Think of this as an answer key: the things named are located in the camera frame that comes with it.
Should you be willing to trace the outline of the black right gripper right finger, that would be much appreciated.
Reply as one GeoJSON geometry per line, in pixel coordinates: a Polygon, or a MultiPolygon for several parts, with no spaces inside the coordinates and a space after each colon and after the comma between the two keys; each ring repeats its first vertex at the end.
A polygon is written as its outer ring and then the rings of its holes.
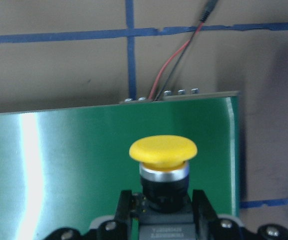
{"type": "Polygon", "coordinates": [[[192,209],[197,240],[213,240],[212,226],[218,216],[203,190],[193,190],[192,209]]]}

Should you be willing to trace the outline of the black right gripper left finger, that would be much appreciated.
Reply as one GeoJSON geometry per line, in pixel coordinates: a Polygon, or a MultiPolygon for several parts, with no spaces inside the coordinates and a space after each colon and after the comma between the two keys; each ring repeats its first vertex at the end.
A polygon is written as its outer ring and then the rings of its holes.
{"type": "Polygon", "coordinates": [[[132,239],[133,195],[131,190],[122,190],[119,196],[114,220],[122,232],[122,240],[132,239]]]}

